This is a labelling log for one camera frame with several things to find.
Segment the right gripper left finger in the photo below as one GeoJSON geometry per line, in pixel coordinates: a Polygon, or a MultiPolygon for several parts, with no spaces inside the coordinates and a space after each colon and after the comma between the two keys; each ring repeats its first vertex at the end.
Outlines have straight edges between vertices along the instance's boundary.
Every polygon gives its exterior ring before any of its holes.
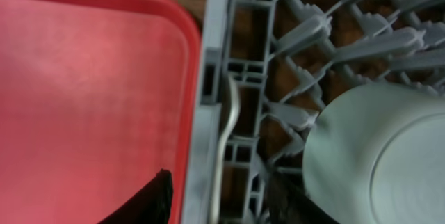
{"type": "Polygon", "coordinates": [[[168,224],[173,182],[169,170],[161,169],[133,197],[99,224],[168,224]]]}

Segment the white plastic spoon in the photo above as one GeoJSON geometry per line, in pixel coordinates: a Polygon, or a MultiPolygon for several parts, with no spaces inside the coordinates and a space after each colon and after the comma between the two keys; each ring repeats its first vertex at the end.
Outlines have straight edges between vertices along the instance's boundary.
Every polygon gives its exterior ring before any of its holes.
{"type": "Polygon", "coordinates": [[[216,146],[215,162],[213,167],[213,179],[209,202],[208,223],[218,224],[220,215],[220,198],[223,185],[223,168],[225,150],[229,137],[231,136],[241,112],[241,99],[239,89],[234,79],[233,73],[226,76],[226,91],[228,99],[227,119],[218,137],[216,146]]]}

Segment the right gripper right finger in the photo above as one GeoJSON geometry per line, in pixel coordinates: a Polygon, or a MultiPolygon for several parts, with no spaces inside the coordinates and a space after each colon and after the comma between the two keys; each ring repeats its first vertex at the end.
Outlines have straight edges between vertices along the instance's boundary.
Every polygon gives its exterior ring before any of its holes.
{"type": "Polygon", "coordinates": [[[272,224],[338,224],[281,173],[270,176],[266,199],[272,224]]]}

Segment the green small bowl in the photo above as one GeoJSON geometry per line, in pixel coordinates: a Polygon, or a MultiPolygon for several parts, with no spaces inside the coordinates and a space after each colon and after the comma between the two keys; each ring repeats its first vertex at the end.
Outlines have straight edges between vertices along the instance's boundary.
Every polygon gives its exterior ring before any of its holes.
{"type": "Polygon", "coordinates": [[[317,117],[302,174],[339,223],[443,223],[444,99],[381,83],[345,92],[317,117]]]}

